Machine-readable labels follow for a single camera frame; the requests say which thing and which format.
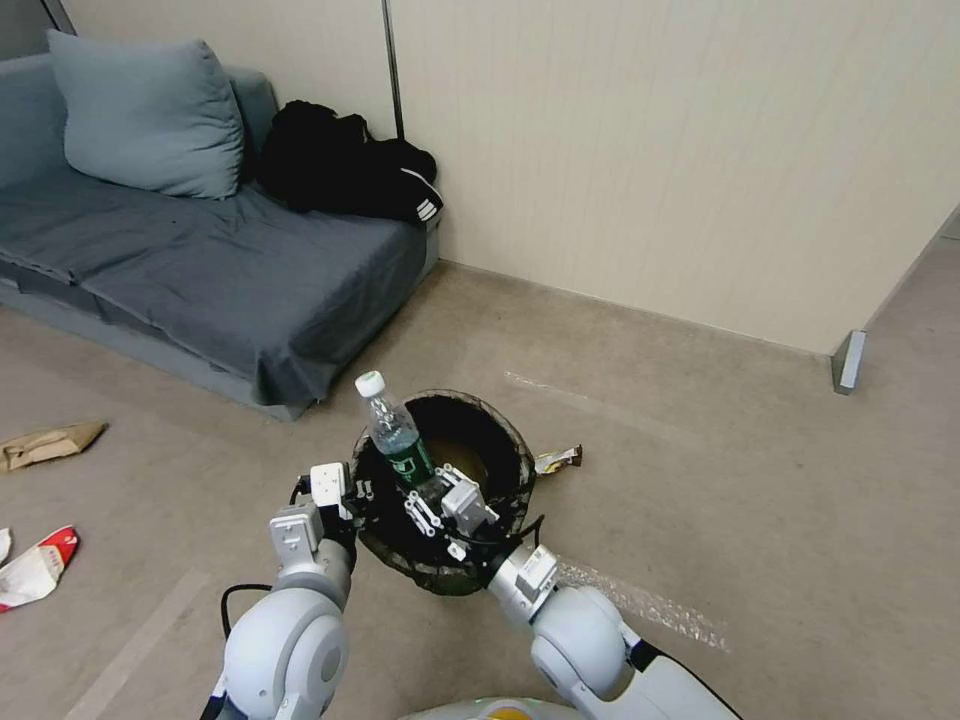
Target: white bottle cap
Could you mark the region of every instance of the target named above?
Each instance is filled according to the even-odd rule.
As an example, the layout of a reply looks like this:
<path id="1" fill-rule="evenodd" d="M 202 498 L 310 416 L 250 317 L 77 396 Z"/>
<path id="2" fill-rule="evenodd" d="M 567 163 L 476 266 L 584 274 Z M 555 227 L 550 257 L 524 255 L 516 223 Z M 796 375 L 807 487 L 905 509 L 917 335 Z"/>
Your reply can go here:
<path id="1" fill-rule="evenodd" d="M 353 384 L 357 386 L 357 392 L 359 392 L 363 397 L 368 398 L 373 397 L 374 395 L 379 395 L 387 386 L 383 381 L 383 375 L 381 375 L 377 370 L 371 370 L 368 373 L 364 373 L 354 380 Z"/>

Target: candy wrapper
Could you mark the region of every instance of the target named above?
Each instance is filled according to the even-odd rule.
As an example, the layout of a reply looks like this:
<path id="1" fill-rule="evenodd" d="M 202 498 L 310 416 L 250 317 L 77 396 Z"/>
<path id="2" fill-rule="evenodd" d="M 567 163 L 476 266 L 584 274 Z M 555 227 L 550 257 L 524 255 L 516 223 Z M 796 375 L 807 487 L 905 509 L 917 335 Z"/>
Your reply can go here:
<path id="1" fill-rule="evenodd" d="M 80 538 L 69 525 L 51 533 L 0 568 L 0 613 L 45 598 L 77 551 Z M 0 562 L 10 548 L 10 531 L 0 531 Z"/>
<path id="2" fill-rule="evenodd" d="M 576 465 L 579 467 L 583 462 L 583 445 L 562 450 L 560 452 L 543 453 L 537 455 L 537 475 L 552 475 L 565 468 L 567 465 Z"/>

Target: trash can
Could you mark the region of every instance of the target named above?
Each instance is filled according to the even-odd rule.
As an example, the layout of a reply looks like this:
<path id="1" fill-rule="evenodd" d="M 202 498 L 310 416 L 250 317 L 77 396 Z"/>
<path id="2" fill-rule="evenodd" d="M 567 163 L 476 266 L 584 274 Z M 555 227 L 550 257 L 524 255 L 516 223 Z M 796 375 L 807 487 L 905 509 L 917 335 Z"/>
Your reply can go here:
<path id="1" fill-rule="evenodd" d="M 426 390 L 404 400 L 437 465 L 451 463 L 479 483 L 500 515 L 496 529 L 523 526 L 536 480 L 534 459 L 520 433 L 494 407 L 455 390 Z M 369 482 L 373 499 L 363 509 L 361 542 L 386 565 L 437 595 L 469 595 L 483 587 L 481 568 L 460 563 L 446 543 L 420 534 L 403 507 L 398 478 L 366 431 L 351 462 L 355 482 Z"/>

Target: gray sofa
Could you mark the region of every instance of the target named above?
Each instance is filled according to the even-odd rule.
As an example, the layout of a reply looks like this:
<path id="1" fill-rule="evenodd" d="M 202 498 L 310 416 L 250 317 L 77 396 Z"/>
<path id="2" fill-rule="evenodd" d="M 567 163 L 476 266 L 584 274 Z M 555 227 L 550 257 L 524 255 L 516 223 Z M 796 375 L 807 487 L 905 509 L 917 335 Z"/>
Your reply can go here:
<path id="1" fill-rule="evenodd" d="M 229 73 L 252 166 L 273 91 Z M 215 201 L 87 177 L 65 116 L 48 56 L 0 62 L 0 304 L 275 417 L 323 400 L 436 263 L 435 224 L 298 215 L 252 182 Z"/>

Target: gray carpet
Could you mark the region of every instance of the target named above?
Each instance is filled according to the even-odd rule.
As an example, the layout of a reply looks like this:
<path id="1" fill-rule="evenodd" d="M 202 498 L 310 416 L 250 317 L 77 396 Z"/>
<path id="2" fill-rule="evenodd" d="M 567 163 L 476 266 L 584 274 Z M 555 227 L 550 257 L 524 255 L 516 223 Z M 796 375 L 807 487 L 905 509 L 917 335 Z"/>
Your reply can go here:
<path id="1" fill-rule="evenodd" d="M 956 718 L 958 278 L 941 241 L 840 397 L 825 358 L 441 265 L 294 425 L 0 308 L 0 437 L 112 423 L 81 457 L 0 476 L 17 548 L 65 523 L 83 539 L 52 596 L 0 617 L 2 714 L 199 715 L 220 590 L 271 580 L 265 523 L 298 472 L 347 457 L 349 380 L 376 367 L 400 393 L 483 396 L 535 450 L 582 442 L 583 467 L 534 493 L 545 542 L 699 611 L 727 651 L 631 619 L 744 717 Z M 330 718 L 551 697 L 492 599 L 432 597 L 366 551 L 347 621 Z"/>

